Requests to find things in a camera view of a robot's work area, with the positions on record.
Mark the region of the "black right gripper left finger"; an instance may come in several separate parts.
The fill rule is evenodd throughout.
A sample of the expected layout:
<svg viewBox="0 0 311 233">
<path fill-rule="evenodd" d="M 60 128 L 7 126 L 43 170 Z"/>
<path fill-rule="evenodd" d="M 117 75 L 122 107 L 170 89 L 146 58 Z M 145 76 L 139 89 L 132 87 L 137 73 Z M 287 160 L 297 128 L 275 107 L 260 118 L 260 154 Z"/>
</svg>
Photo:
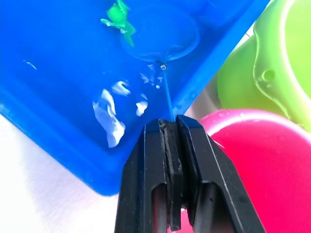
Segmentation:
<svg viewBox="0 0 311 233">
<path fill-rule="evenodd" d="M 181 229 L 183 168 L 177 123 L 153 120 L 143 127 L 122 171 L 116 233 Z"/>
</svg>

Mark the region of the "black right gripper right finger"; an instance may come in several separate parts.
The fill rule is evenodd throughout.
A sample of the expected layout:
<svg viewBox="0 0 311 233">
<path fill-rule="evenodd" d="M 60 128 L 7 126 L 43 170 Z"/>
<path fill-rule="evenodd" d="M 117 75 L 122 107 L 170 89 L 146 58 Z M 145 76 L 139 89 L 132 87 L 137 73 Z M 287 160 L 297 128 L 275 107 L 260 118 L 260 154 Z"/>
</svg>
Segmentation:
<svg viewBox="0 0 311 233">
<path fill-rule="evenodd" d="M 195 233 L 265 229 L 229 157 L 195 119 L 176 117 L 186 171 L 188 218 Z"/>
</svg>

